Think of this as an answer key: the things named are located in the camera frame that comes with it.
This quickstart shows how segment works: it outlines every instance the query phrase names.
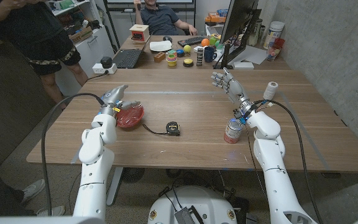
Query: desk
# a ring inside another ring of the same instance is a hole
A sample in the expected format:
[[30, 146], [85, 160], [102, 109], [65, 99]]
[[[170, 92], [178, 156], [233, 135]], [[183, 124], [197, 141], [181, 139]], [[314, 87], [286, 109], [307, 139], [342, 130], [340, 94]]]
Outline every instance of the desk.
[[[164, 36], [162, 35], [153, 35], [150, 38], [150, 41], [162, 41], [162, 38]], [[172, 45], [173, 48], [175, 49], [183, 49], [183, 47], [181, 47], [178, 44], [179, 40], [185, 40], [185, 39], [189, 39], [191, 38], [191, 36], [186, 36], [186, 35], [173, 35], [171, 36], [172, 38]], [[143, 46], [145, 44], [140, 44], [140, 43], [135, 43], [133, 40], [131, 40], [131, 36], [129, 36], [127, 38], [127, 40], [123, 43], [123, 45], [121, 46], [121, 49], [142, 49]], [[156, 55], [156, 52], [152, 52], [150, 50], [150, 45], [149, 43], [147, 43], [147, 45], [145, 46], [144, 52], [142, 53], [142, 55], [140, 56], [138, 62], [136, 63], [136, 68], [169, 68], [169, 69], [184, 69], [184, 70], [191, 70], [191, 69], [211, 69], [212, 66], [216, 63], [216, 62], [211, 62], [211, 63], [206, 63], [203, 60], [203, 65], [202, 66], [196, 66], [194, 64], [193, 67], [187, 68], [183, 66], [183, 61], [186, 58], [191, 58], [193, 59], [194, 63], [196, 63], [197, 61], [197, 53], [195, 53], [193, 51], [193, 48], [195, 48], [197, 45], [192, 45], [192, 51], [191, 51], [191, 55], [190, 57], [178, 57], [178, 61], [177, 61], [177, 66], [176, 67], [169, 67], [167, 62], [165, 60], [163, 60], [160, 63], [155, 63], [154, 62], [154, 55]], [[254, 64], [254, 70], [290, 70], [291, 68], [287, 65], [287, 63], [284, 61], [284, 59], [282, 57], [278, 57], [276, 58], [273, 62], [269, 62], [267, 60], [265, 60], [264, 62], [262, 62], [260, 65]]]
[[[154, 135], [141, 125], [131, 130], [117, 128], [117, 142], [107, 145], [115, 153], [114, 166], [254, 169], [245, 131], [236, 144], [223, 139], [234, 105], [222, 90], [212, 86], [212, 72], [121, 69], [114, 75], [86, 83], [80, 92], [97, 95], [128, 84], [124, 100], [142, 102], [145, 108], [142, 121], [151, 130], [164, 131], [169, 121], [177, 121], [181, 126], [179, 137]], [[358, 172], [358, 139], [300, 72], [233, 70], [232, 73], [251, 100], [262, 98], [268, 82], [280, 85], [274, 100], [295, 112], [300, 121], [309, 171]], [[81, 145], [83, 130], [90, 127], [99, 107], [95, 99], [85, 96], [71, 101], [47, 133], [47, 163], [70, 163]], [[265, 112], [281, 125], [287, 169], [302, 170], [298, 137], [291, 118], [279, 106], [266, 108]], [[27, 161], [41, 163], [40, 142]]]

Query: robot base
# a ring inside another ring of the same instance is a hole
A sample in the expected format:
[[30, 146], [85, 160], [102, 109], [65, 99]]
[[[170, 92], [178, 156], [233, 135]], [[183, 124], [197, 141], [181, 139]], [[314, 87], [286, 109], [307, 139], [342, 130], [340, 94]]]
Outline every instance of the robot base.
[[[222, 195], [213, 190], [199, 186], [184, 186], [175, 188], [175, 192], [182, 207], [190, 208], [194, 206], [204, 224], [237, 223], [231, 204]], [[175, 208], [180, 211], [181, 208], [172, 190], [167, 192], [167, 197], [173, 202]], [[163, 195], [154, 202], [150, 209], [148, 224], [178, 223], [175, 218], [175, 209], [167, 197]], [[199, 223], [194, 212], [191, 213], [191, 217], [195, 223]]]

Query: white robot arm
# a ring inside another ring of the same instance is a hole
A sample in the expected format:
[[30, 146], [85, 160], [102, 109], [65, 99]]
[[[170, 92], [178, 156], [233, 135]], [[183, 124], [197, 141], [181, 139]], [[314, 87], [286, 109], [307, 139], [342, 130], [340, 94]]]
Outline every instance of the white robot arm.
[[106, 92], [101, 99], [104, 105], [84, 130], [79, 158], [82, 162], [81, 184], [74, 208], [74, 217], [95, 217], [104, 220], [106, 212], [106, 182], [114, 161], [114, 153], [106, 144], [114, 144], [116, 114], [120, 109], [139, 105], [138, 101], [121, 101], [127, 85]]
[[272, 224], [316, 223], [300, 206], [284, 165], [285, 147], [280, 125], [249, 101], [244, 87], [224, 68], [224, 74], [213, 73], [213, 85], [222, 88], [230, 100], [239, 105], [240, 117], [254, 132], [254, 155], [265, 177]]

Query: hand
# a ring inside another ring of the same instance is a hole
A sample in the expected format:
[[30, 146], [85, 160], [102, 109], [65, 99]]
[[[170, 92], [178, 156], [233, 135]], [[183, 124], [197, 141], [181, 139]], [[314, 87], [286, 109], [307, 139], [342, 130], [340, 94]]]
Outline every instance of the hand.
[[226, 68], [223, 71], [224, 74], [213, 72], [211, 79], [214, 82], [212, 85], [222, 88], [233, 103], [239, 101], [240, 98], [248, 98], [244, 87], [234, 79], [233, 75]]
[[190, 32], [190, 35], [197, 35], [198, 34], [197, 29], [194, 28], [192, 25], [189, 25], [189, 32]]
[[138, 10], [138, 5], [142, 5], [140, 0], [134, 0], [135, 10]]
[[113, 90], [109, 90], [102, 96], [102, 100], [105, 103], [117, 105], [118, 103], [121, 103], [120, 101], [124, 97], [124, 90], [126, 88], [128, 88], [128, 85], [121, 85]]
[[8, 9], [20, 9], [27, 4], [26, 0], [2, 0], [0, 5]]

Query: shorts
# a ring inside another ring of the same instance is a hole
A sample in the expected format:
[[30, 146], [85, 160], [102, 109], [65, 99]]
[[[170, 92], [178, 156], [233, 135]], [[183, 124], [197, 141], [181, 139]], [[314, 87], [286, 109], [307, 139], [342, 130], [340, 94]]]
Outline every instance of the shorts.
[[61, 70], [59, 60], [69, 66], [81, 60], [80, 53], [68, 38], [66, 31], [61, 31], [56, 36], [38, 43], [17, 47], [38, 75], [48, 75]]

